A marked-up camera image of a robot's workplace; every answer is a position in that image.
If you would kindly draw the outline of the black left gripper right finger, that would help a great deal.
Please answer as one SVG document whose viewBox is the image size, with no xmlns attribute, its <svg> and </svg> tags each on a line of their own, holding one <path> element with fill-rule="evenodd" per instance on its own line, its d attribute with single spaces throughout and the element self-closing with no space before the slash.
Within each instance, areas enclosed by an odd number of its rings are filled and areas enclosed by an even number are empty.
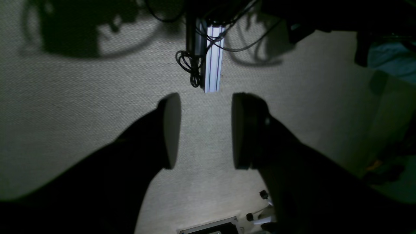
<svg viewBox="0 0 416 234">
<path fill-rule="evenodd" d="M 256 169 L 271 196 L 272 234 L 411 234 L 415 204 L 382 195 L 305 145 L 257 95 L 234 93 L 231 108 L 236 169 Z"/>
</svg>

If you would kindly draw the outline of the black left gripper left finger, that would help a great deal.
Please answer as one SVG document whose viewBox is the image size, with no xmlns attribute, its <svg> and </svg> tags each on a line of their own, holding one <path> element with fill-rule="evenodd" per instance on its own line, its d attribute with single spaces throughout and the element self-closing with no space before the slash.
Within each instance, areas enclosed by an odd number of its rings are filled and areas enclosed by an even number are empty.
<svg viewBox="0 0 416 234">
<path fill-rule="evenodd" d="M 1 202 L 2 234 L 133 234 L 148 186 L 178 157 L 181 98 L 163 97 L 113 142 Z"/>
</svg>

